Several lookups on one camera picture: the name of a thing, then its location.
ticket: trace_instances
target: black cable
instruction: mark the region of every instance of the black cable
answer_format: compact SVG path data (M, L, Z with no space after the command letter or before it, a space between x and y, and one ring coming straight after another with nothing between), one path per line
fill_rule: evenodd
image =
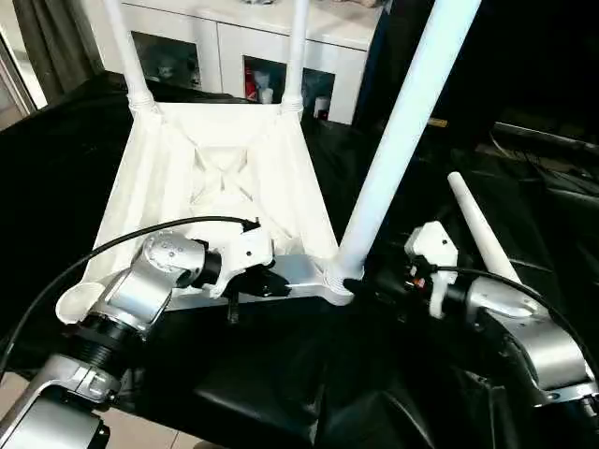
M44 289L34 298L34 300L31 302L31 304L29 305L29 307L27 308L25 313L22 315L21 320L19 320L19 323L17 323L17 325L15 326L12 333L9 334L10 337L8 338L7 346L5 347L4 352L2 353L2 358L0 359L0 384L2 383L5 372L7 370L8 360L10 359L10 355L12 354L12 351L14 350L17 339L21 335L21 332L25 326L25 323L27 322L27 320L29 319L31 314L34 312L34 310L37 308L37 306L39 306L39 304L41 304L42 301L48 296L48 293L50 293L55 287L57 287L60 284L60 282L62 282L68 275L70 275L73 271L75 271L81 265L83 265L84 263L93 259L97 255L102 254L105 251L109 250L110 248L113 248L114 246L117 246L117 245L124 243L128 240L136 239L137 237L145 236L146 234L151 234L155 231L159 231L161 229L166 229L168 227L188 225L190 223L201 223L201 222L239 223L240 225L243 226L244 231L250 230L250 229L256 227L256 223L251 222L249 220L244 220L242 218L237 218L237 217L205 216L205 217L182 218L180 220L173 220L171 222L155 224L153 226L144 227L143 229L140 229L140 230L134 231L134 232L130 232L129 234L120 236L117 239L108 241L107 243L104 243L103 245L100 245L97 248L93 249L88 254L86 254L84 257L82 257L77 262L75 262L73 265L71 265L70 267L65 269L58 276L56 276L48 285L46 285L46 287L44 287Z
M504 276L501 276L501 275L495 274L495 273L490 273L490 272L484 271L482 269L464 268L464 267L444 267L444 266L439 267L439 266L432 265L431 272L435 272L435 271L453 271L453 272L461 273L461 274L482 276L485 278L493 279L494 281L497 281L497 282L502 282L502 283L522 292L523 294L528 295L529 297L531 297L532 299L537 301L539 304L541 304L541 306L546 308L548 310L549 314L551 315L551 317L553 318L553 320L558 325L562 326L563 329L570 334L570 336L577 343L578 347L584 352L585 359L591 366L592 372L595 375L595 379L599 379L599 366L595 363L595 361L591 355L591 352L587 349L586 345L583 343L583 339L578 335L574 326L572 326L572 324L567 320L567 318L560 311L558 311L555 307L553 307L553 305L549 304L540 293L534 291L531 287L522 285L519 282L514 282L511 279L508 279Z
M438 267L435 265L432 266L432 271L433 272L434 271L454 271L456 273L471 274L473 276L482 276L485 278L493 279L494 281L509 285L510 287L522 292L524 295L528 295L532 299L535 299L536 301L538 301L542 306L546 307L548 310L551 310L553 308L552 306L547 305L547 302L541 296L541 294L534 291L531 287L523 285L519 282L514 282L511 279L508 279L499 274L490 273L490 272L484 271L482 269L464 268L464 267Z

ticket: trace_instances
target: red object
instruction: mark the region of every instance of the red object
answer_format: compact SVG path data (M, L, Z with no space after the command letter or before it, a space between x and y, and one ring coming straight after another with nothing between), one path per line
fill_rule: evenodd
M253 101L258 100L258 90L254 84L254 72L249 67L245 67L245 98Z

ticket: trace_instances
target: white cabinet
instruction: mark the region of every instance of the white cabinet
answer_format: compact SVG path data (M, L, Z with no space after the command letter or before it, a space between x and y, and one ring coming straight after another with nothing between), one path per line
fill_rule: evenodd
M240 26L218 24L218 41L223 73L223 91L238 97L245 97L245 69L248 58L262 61L273 61L285 64L288 58L289 37L257 31ZM332 82L324 80L324 89L332 92L321 92L319 95L330 97L329 120L340 123L351 123L358 99L366 51L356 51L336 45L306 42L304 67L315 72L331 74ZM278 93L283 93L283 85L279 84ZM312 97L316 94L306 93ZM314 99L309 100L312 106Z
M123 72L101 2L88 0L86 6L104 67ZM128 4L123 4L123 13L146 78L223 92L216 22Z
M107 70L122 72L101 2L81 0ZM124 0L146 77L245 97L247 69L270 72L283 91L294 0L252 6L241 0ZM304 67L308 109L330 99L329 120L351 123L381 8L314 0Z

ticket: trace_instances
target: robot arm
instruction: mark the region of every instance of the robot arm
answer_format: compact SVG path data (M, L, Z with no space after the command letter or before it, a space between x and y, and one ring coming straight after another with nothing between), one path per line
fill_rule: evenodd
M512 361L519 386L532 406L599 394L574 336L534 298L486 277L431 269L456 266L458 260L458 250L440 223L417 228L405 251L413 260L412 277L420 279L416 288L430 291L429 314L437 319L457 314L483 332L497 352Z
M272 247L257 227L219 253L171 231L150 235L77 323L64 354L52 355L0 422L0 448L106 447L110 430L94 409L108 408L132 357L167 307L173 288L220 296L247 268L268 265Z

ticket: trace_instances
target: gray curtain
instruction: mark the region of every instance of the gray curtain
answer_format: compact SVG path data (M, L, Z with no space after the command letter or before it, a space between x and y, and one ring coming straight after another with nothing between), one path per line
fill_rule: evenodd
M23 42L48 103L100 71L70 0L13 0Z

